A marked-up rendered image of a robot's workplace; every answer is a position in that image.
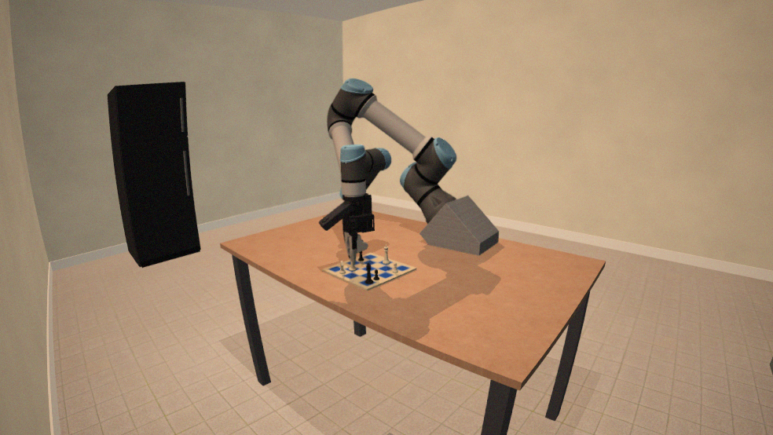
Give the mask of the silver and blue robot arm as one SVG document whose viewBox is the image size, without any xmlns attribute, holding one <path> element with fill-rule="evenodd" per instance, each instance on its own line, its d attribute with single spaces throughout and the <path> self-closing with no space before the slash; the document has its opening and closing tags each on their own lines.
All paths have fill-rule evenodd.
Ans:
<svg viewBox="0 0 773 435">
<path fill-rule="evenodd" d="M 356 117 L 365 118 L 412 153 L 415 162 L 405 168 L 400 183 L 422 210 L 428 224 L 446 203 L 456 199 L 438 185 L 456 162 L 454 149 L 440 137 L 423 136 L 380 104 L 367 82 L 347 79 L 340 88 L 328 110 L 328 134 L 333 137 L 341 172 L 341 198 L 363 196 L 378 173 L 391 164 L 390 153 L 385 148 L 365 150 L 364 145 L 354 144 L 352 123 Z M 319 224 L 328 231 L 354 209 L 351 202 L 344 201 Z"/>
</svg>

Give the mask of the blue and cream chessboard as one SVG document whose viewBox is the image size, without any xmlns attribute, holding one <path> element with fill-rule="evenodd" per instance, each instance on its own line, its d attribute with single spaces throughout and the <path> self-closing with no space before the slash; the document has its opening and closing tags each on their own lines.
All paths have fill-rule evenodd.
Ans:
<svg viewBox="0 0 773 435">
<path fill-rule="evenodd" d="M 406 265 L 403 263 L 400 263 L 398 261 L 394 261 L 388 258 L 390 261 L 390 264 L 383 264 L 384 257 L 379 256 L 377 254 L 368 253 L 362 255 L 364 261 L 358 261 L 358 258 L 356 258 L 356 262 L 354 266 L 357 268 L 355 271 L 350 271 L 350 260 L 343 262 L 343 267 L 346 273 L 339 273 L 341 266 L 340 263 L 337 265 L 333 265 L 330 267 L 327 267 L 325 269 L 322 269 L 323 272 L 326 272 L 332 276 L 335 276 L 341 280 L 346 281 L 347 283 L 353 284 L 356 287 L 359 287 L 363 290 L 369 291 L 375 287 L 378 287 L 382 284 L 385 284 L 387 282 L 390 282 L 391 280 L 395 280 L 400 276 L 403 276 L 407 273 L 410 273 L 414 270 L 416 270 L 415 267 L 412 267 L 410 265 Z M 397 263 L 397 270 L 398 272 L 392 272 L 394 269 L 394 263 Z M 370 263 L 371 265 L 371 278 L 373 280 L 372 284 L 366 284 L 365 281 L 367 279 L 367 270 L 366 265 Z M 375 277 L 375 269 L 378 270 L 378 277 L 379 280 L 374 280 Z"/>
</svg>

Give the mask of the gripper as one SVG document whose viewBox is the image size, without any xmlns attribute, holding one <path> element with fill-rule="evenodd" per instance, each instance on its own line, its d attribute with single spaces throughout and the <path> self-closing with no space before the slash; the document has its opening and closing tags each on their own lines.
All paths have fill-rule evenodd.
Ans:
<svg viewBox="0 0 773 435">
<path fill-rule="evenodd" d="M 363 196 L 346 197 L 344 201 L 351 202 L 355 209 L 343 218 L 343 236 L 348 257 L 353 264 L 356 262 L 357 253 L 366 250 L 368 244 L 361 239 L 358 232 L 375 231 L 375 219 L 372 214 L 372 195 L 365 193 Z M 355 201 L 360 200 L 360 201 Z M 373 227 L 372 227 L 373 220 Z M 349 242 L 350 241 L 350 242 Z"/>
</svg>

